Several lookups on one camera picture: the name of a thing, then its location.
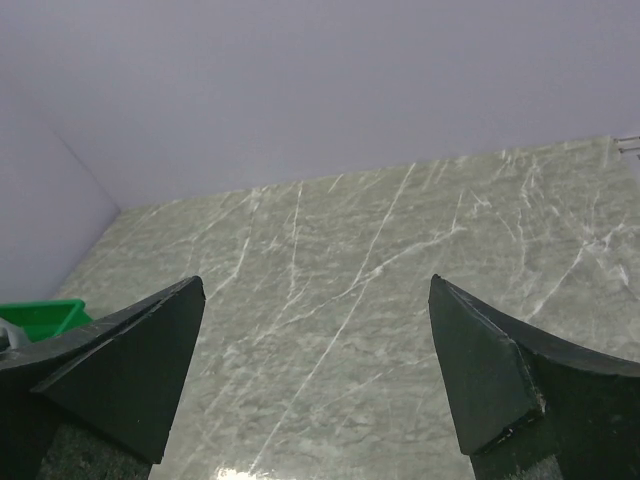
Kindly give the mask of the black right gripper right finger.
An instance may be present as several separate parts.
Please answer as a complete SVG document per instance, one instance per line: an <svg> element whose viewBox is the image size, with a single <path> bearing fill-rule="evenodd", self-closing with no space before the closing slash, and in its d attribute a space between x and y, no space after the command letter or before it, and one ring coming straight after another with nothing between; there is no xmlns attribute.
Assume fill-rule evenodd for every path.
<svg viewBox="0 0 640 480"><path fill-rule="evenodd" d="M639 365L573 344L439 275L433 341L478 479L636 479Z"/></svg>

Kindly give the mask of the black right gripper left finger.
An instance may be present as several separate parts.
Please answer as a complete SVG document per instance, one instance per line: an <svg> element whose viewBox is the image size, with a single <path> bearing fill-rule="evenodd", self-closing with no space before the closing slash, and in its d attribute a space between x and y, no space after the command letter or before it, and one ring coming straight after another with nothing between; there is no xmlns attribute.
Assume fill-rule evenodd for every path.
<svg viewBox="0 0 640 480"><path fill-rule="evenodd" d="M192 276L39 342L1 318L2 477L147 478L165 452L205 302Z"/></svg>

